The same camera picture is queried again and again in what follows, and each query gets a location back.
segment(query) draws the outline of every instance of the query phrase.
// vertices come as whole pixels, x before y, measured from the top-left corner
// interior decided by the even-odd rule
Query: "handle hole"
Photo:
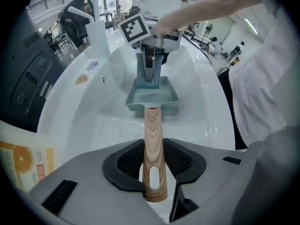
[[[159,169],[155,166],[149,171],[149,185],[152,191],[159,189]]]

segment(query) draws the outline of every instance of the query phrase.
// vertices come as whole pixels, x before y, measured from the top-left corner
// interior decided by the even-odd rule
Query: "black vent grille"
[[[168,143],[164,143],[164,149],[165,162],[175,178],[177,175],[185,172],[192,166],[192,158],[189,155],[183,153]]]
[[[54,215],[58,215],[76,186],[77,182],[62,181],[42,204],[43,207]]]
[[[234,158],[234,157],[225,157],[223,158],[223,160],[229,163],[234,163],[236,165],[239,165],[242,161],[241,159]]]
[[[144,158],[144,144],[141,143],[124,153],[117,161],[117,167],[126,175],[139,180]]]

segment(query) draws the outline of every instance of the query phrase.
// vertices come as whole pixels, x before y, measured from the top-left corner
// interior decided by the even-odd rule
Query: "orange label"
[[[46,160],[47,160],[47,172],[48,175],[54,171],[54,150],[46,150]]]
[[[80,85],[88,81],[88,76],[86,74],[81,74],[75,81],[75,85]]]
[[[38,181],[41,181],[45,178],[44,165],[37,165],[37,177]]]

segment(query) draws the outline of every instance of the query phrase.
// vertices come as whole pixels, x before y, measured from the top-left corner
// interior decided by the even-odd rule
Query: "cleaning brush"
[[[159,79],[160,79],[160,70],[161,65],[163,64],[163,55],[156,55],[155,56],[155,67],[154,67],[154,75],[151,82],[147,82],[145,79],[145,69],[143,63],[143,54],[137,53],[137,81],[136,81],[136,88],[138,89],[159,89]]]

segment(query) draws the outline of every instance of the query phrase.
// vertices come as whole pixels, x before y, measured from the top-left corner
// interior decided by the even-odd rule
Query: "wooden handle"
[[[160,108],[145,109],[144,141],[142,182],[146,188],[145,199],[148,202],[157,203],[168,196]],[[159,188],[156,190],[150,187],[150,168],[153,166],[159,170]]]

